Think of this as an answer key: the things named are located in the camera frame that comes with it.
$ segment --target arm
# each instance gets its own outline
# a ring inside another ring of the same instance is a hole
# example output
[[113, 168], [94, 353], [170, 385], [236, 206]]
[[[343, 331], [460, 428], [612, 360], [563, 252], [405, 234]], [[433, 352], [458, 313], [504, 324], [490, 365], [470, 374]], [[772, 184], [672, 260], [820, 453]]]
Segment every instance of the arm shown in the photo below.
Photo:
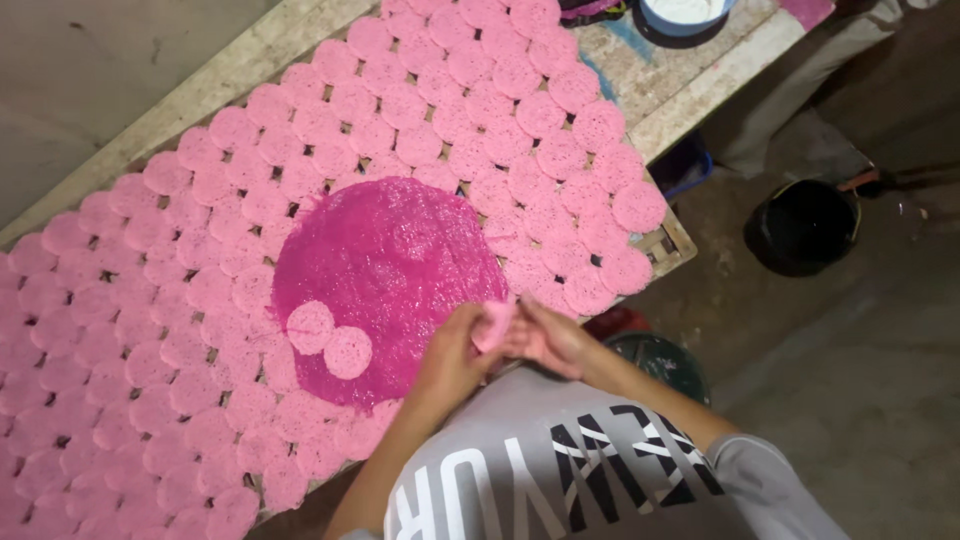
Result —
[[717, 437], [740, 430], [723, 417], [647, 375], [593, 339], [568, 317], [524, 296], [523, 310], [546, 333], [549, 354], [582, 370], [594, 388], [644, 404], [670, 419], [706, 453]]
[[390, 491], [403, 466], [501, 357], [497, 350], [478, 357], [471, 351], [470, 330], [482, 316], [480, 306], [464, 304], [434, 333], [423, 354], [417, 380], [337, 506], [324, 540], [337, 540], [359, 528], [383, 533]]

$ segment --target black bucket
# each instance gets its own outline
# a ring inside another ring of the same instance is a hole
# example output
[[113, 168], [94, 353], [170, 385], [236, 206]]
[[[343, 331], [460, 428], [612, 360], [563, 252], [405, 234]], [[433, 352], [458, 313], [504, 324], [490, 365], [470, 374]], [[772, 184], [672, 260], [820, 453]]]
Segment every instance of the black bucket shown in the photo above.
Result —
[[853, 247], [860, 206], [831, 184], [801, 180], [754, 210], [743, 239], [768, 269], [791, 278], [820, 273]]

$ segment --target white powder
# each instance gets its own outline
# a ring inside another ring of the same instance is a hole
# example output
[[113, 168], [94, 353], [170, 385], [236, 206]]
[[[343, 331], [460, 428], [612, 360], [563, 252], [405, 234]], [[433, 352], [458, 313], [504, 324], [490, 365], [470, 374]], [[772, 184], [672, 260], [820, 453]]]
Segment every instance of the white powder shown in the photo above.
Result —
[[724, 0], [648, 0], [647, 5], [668, 21], [696, 24], [719, 17]]

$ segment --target blue container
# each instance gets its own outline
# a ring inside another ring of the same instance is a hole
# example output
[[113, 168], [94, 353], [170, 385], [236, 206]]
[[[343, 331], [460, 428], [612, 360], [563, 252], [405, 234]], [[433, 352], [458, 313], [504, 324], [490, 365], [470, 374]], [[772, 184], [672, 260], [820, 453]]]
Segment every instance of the blue container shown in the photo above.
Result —
[[721, 11], [719, 15], [712, 18], [711, 20], [698, 22], [695, 24], [683, 24], [683, 23], [667, 20], [657, 15], [657, 13], [654, 12], [653, 8], [649, 6], [649, 4], [647, 3], [647, 0], [640, 0], [640, 12], [643, 13], [643, 17], [647, 19], [647, 24], [649, 24], [651, 28], [653, 28], [654, 30], [656, 30], [657, 32], [660, 32], [665, 36], [690, 37], [690, 36], [696, 36], [697, 34], [700, 34], [707, 28], [716, 24], [717, 21], [722, 19], [724, 16], [727, 15], [727, 13], [730, 12], [730, 8], [733, 7], [733, 4], [736, 4], [736, 0], [725, 0], [723, 11]]

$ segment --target hand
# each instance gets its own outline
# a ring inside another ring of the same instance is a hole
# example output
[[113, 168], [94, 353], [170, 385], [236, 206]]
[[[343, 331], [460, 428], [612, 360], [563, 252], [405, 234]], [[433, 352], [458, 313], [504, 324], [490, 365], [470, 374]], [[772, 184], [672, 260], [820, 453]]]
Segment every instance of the hand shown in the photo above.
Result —
[[600, 343], [576, 321], [544, 307], [528, 294], [520, 297], [520, 307], [524, 317], [515, 319], [510, 332], [536, 335], [537, 332], [524, 327], [529, 324], [538, 327], [545, 336], [545, 347], [542, 347], [542, 352], [533, 359], [568, 379], [582, 379], [588, 368], [588, 361], [597, 351], [603, 349]]
[[483, 313], [477, 304], [463, 304], [450, 313], [426, 346], [407, 403], [418, 403], [443, 418], [473, 393], [503, 357], [500, 348], [479, 356], [473, 347], [470, 331]]

